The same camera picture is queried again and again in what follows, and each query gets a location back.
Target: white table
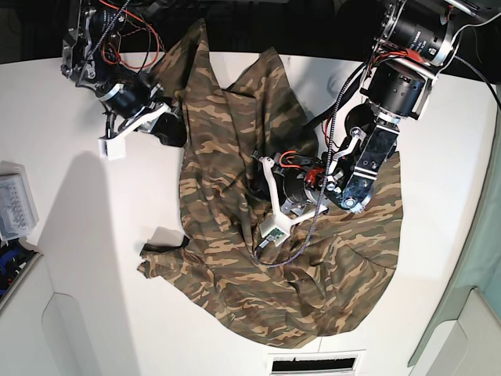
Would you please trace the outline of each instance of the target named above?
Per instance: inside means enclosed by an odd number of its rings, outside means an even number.
[[[211,54],[222,87],[257,58]],[[333,102],[357,65],[299,56],[283,62],[311,117]],[[163,279],[136,271],[153,235],[182,239],[182,151],[135,133],[126,159],[100,160],[102,108],[64,79],[59,60],[0,66],[0,83],[0,161],[26,167],[41,219],[28,240],[45,253],[54,290],[78,300],[103,375],[264,375],[266,355],[287,351],[241,338]],[[355,96],[346,107],[360,100]],[[365,350],[357,374],[409,374],[407,361],[469,230],[495,118],[482,83],[440,78],[422,120],[400,127],[405,218],[393,281],[356,330],[295,351]]]

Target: camouflage shirt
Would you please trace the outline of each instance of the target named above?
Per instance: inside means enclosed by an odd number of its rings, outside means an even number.
[[[331,208],[319,217],[306,252],[267,269],[252,257],[269,203],[254,201],[254,150],[272,155],[300,134],[305,114],[274,50],[226,90],[209,62],[205,23],[155,66],[167,95],[182,103],[188,141],[179,184],[182,225],[190,242],[163,250],[145,246],[139,270],[174,284],[231,331],[253,341],[297,348],[317,336],[355,329],[384,293],[397,263],[402,221],[400,169],[394,155],[380,170],[375,196],[362,214]],[[314,134],[294,147],[315,155]],[[296,226],[263,262],[296,252],[311,221]]]

